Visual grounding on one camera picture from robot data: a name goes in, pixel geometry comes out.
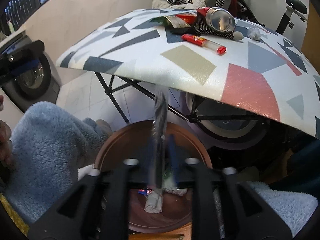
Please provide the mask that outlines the person's left hand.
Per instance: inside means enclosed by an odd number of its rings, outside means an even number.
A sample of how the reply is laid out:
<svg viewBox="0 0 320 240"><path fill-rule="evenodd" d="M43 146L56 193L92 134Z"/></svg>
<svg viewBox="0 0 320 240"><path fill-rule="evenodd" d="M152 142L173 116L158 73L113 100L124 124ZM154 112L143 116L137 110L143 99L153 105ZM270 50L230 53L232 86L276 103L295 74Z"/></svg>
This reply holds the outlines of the person's left hand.
<svg viewBox="0 0 320 240"><path fill-rule="evenodd" d="M9 125L1 120L1 130L0 130L0 141L1 141L1 161L5 163L7 166L12 166L12 141L11 137L11 129Z"/></svg>

